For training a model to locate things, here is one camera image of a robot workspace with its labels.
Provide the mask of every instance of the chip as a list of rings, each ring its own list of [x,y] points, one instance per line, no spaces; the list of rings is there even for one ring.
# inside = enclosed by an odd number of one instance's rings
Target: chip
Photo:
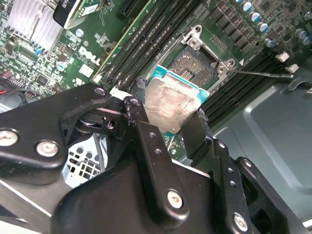
[[[233,16],[233,18],[231,19],[231,21],[234,23],[236,20],[238,20],[237,16]]]
[[[261,6],[261,10],[266,11],[270,7],[270,3],[268,1],[265,1]]]
[[[292,38],[292,37],[291,37],[291,35],[290,35],[289,33],[286,34],[286,35],[283,37],[283,39],[284,39],[285,41],[289,41],[291,38]]]
[[[283,31],[283,27],[280,26],[278,29],[277,29],[277,32],[280,33],[281,31]]]
[[[293,1],[291,4],[288,5],[288,9],[290,12],[294,11],[296,9],[297,4]]]
[[[48,78],[44,77],[43,75],[39,75],[37,78],[37,83],[45,86],[48,83]]]

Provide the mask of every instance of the aluminum heatsink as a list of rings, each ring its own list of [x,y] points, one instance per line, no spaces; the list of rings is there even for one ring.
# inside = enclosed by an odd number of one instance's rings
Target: aluminum heatsink
[[[45,51],[50,51],[56,44],[62,27],[53,20],[54,10],[48,0],[15,0],[8,19],[8,27]]]

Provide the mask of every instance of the motherboard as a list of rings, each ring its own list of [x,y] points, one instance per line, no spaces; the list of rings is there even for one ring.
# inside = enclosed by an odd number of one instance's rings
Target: motherboard
[[[264,71],[253,65],[264,51],[281,67],[272,72],[296,72],[311,55],[311,7],[311,0],[0,0],[0,79],[37,98],[87,82],[130,92],[161,65],[213,96],[235,71]],[[183,148],[176,137],[172,156]]]

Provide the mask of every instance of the silver screw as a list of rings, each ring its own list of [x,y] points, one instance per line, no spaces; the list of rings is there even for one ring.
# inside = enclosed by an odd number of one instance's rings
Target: silver screw
[[[53,157],[58,153],[59,148],[54,142],[46,140],[40,142],[37,145],[36,150],[38,154],[42,156]]]
[[[104,91],[104,89],[95,88],[94,92],[96,92],[97,94],[100,94],[101,96],[105,96],[105,91]]]
[[[0,131],[0,146],[14,145],[19,140],[19,136],[8,130]]]
[[[225,145],[223,144],[223,142],[219,141],[219,145],[224,149]]]
[[[172,207],[177,208],[177,209],[182,207],[183,200],[177,192],[170,190],[167,193],[167,198],[168,198],[168,201]]]
[[[131,102],[132,102],[134,105],[136,105],[136,106],[139,106],[139,105],[140,105],[139,101],[136,100],[135,98],[132,98],[132,99],[131,99]]]
[[[252,164],[247,159],[244,159],[244,162],[247,166],[252,167]]]
[[[243,232],[246,232],[248,230],[248,225],[246,223],[246,220],[238,213],[234,213],[233,219],[235,221],[235,224],[238,226],[240,230]]]

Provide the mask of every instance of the gray metal panel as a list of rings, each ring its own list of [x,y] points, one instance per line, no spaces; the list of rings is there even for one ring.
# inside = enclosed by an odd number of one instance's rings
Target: gray metal panel
[[[310,67],[312,59],[296,76],[312,80]],[[286,89],[272,86],[214,136],[227,144],[233,158],[250,158],[305,221],[312,218],[312,95],[300,87]]]

